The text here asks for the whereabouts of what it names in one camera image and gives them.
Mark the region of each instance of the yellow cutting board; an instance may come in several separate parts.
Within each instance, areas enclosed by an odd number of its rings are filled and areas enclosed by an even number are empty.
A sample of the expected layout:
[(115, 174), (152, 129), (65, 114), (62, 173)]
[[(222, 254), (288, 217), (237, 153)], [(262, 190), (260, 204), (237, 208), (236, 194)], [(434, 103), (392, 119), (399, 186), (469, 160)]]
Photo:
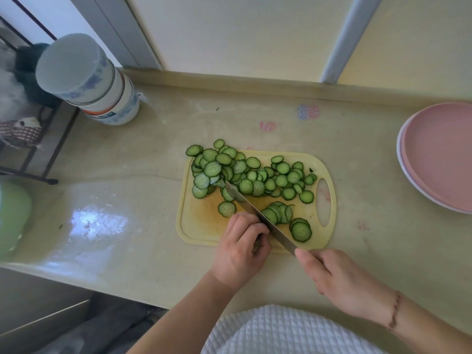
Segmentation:
[[(296, 246), (304, 248), (305, 250), (313, 250), (323, 248), (327, 245), (331, 235), (333, 233), (334, 224), (336, 222), (336, 194), (334, 192), (334, 184), (326, 166), (313, 155), (305, 153), (287, 153), (287, 152), (274, 152), (274, 151), (257, 151), (257, 150), (244, 150), (242, 153), (245, 154), (246, 158), (256, 157), (260, 160), (261, 166), (270, 166), (270, 158), (275, 155), (282, 155), (284, 161), (292, 165), (296, 161), (301, 161), (304, 165), (305, 174), (309, 174), (309, 169), (313, 170), (313, 173), (318, 177), (313, 185), (306, 185), (305, 190), (310, 190), (316, 196), (316, 189), (318, 182), (321, 179), (325, 179), (328, 185), (329, 194), (331, 196), (331, 214), (326, 227), (322, 226), (318, 219), (318, 213), (316, 210), (316, 198), (311, 204), (304, 204), (295, 196), (293, 200), (287, 201), (280, 197), (252, 197), (247, 196), (247, 199), (259, 210), (264, 209), (271, 202), (281, 201), (287, 205), (294, 204), (295, 208), (293, 211), (292, 219), (297, 217), (308, 220), (311, 226), (313, 235), (307, 242), (295, 241), (290, 233), (288, 224), (277, 225), (279, 230), (285, 234)], [(190, 157), (187, 161), (184, 179), (182, 181), (182, 190), (180, 191), (180, 201), (177, 212), (176, 227), (180, 237), (191, 244), (205, 244), (210, 246), (216, 246), (220, 236), (225, 232), (228, 224), (227, 218), (218, 213), (218, 204), (224, 201), (220, 193), (220, 188), (216, 188), (215, 191), (205, 196), (203, 199), (197, 199), (192, 195), (193, 187), (193, 176), (190, 166), (192, 164), (193, 157)], [(241, 206), (235, 202), (236, 211), (244, 211)], [(272, 252), (288, 253), (282, 245), (275, 239), (271, 238), (270, 243), (272, 244)]]

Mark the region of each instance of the stacked plate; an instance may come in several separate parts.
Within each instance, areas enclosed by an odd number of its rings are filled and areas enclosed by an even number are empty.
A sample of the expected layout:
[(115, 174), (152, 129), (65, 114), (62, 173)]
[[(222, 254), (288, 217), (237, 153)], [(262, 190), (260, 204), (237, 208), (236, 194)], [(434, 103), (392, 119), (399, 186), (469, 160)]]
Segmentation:
[(472, 214), (472, 104), (436, 104), (410, 117), (398, 134), (397, 156), (424, 196)]
[(39, 58), (36, 79), (46, 92), (104, 124), (125, 124), (139, 110), (133, 83), (83, 33), (64, 36), (47, 47)]

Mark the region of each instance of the thin bracelet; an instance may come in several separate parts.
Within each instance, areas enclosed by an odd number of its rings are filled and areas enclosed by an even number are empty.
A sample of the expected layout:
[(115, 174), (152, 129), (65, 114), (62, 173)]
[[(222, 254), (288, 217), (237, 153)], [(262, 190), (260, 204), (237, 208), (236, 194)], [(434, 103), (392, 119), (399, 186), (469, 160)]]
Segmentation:
[(402, 293), (397, 291), (397, 300), (395, 301), (395, 305), (393, 306), (393, 313), (392, 313), (392, 321), (388, 324), (386, 328), (389, 332), (393, 330), (397, 326), (397, 313), (398, 313), (398, 306), (400, 305), (400, 301), (402, 300)]

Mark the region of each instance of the knife blade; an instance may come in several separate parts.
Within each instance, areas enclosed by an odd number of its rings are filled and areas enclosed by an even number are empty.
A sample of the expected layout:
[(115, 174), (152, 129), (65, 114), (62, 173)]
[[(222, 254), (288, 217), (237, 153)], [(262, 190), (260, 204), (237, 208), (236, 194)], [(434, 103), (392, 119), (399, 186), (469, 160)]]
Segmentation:
[(267, 217), (265, 217), (257, 208), (251, 204), (238, 190), (236, 190), (233, 185), (225, 181), (226, 191), (229, 196), (235, 199), (242, 208), (244, 208), (248, 213), (256, 215), (259, 220), (268, 227), (270, 234), (282, 245), (284, 248), (290, 252), (292, 256), (295, 256), (295, 246), (292, 241), (290, 241), (272, 222), (270, 222)]

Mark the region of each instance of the left hand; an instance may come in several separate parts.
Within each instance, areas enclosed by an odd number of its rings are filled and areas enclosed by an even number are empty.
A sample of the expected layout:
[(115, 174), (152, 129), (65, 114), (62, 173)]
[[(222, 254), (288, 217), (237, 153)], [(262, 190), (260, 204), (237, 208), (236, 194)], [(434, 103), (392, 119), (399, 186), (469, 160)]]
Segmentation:
[[(209, 273), (233, 293), (239, 291), (254, 275), (261, 270), (270, 253), (269, 230), (256, 215), (247, 212), (234, 214), (221, 236), (216, 257)], [(252, 252), (259, 234), (261, 246)]]

